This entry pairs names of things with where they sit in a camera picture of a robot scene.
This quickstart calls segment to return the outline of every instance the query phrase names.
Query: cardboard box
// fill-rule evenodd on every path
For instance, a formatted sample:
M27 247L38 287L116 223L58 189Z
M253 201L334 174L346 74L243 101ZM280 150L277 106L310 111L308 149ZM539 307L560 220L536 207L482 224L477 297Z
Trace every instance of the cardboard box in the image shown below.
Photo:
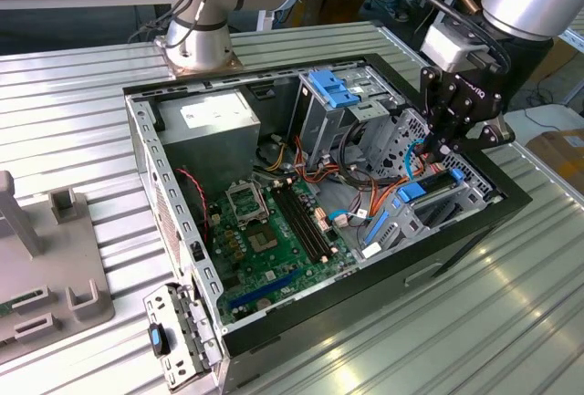
M584 194L584 129L544 132L528 142L527 148Z

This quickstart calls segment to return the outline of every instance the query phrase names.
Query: label sticker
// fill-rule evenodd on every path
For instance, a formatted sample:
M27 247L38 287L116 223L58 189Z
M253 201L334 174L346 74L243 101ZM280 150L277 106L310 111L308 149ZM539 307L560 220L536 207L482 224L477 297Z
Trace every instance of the label sticker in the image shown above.
M584 147L584 140L576 135L568 135L564 137L564 140L566 140L572 147Z
M236 94L207 96L201 103L183 106L181 114L189 129L249 118L249 112Z

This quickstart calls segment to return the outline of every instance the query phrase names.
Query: aluminum table surface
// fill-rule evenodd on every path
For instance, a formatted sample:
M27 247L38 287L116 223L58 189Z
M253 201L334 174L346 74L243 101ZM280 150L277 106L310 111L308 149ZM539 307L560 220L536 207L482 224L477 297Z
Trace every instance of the aluminum table surface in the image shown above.
M366 23L242 34L234 46L246 66L377 52L416 87L422 62ZM62 185L88 196L116 308L110 322L0 367L0 390L167 393L141 299L172 274L120 91L168 78L162 57L136 44L0 66L0 167L21 203ZM584 202L520 146L489 156L534 198L525 211L438 281L239 392L583 393Z

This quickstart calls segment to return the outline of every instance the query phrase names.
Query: ram slot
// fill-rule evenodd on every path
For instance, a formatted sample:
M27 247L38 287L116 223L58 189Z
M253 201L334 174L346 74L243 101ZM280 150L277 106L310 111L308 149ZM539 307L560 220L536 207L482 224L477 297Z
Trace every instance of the ram slot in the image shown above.
M323 256L331 256L329 245L294 192L285 188L272 191L272 196L310 260L318 263Z

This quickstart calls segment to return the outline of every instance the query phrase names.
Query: motherboard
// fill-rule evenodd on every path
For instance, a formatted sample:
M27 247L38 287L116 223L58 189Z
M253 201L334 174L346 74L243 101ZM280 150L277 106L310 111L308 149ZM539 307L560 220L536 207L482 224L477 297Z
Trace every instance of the motherboard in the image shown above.
M224 324L347 272L356 261L305 182L236 185L210 205Z

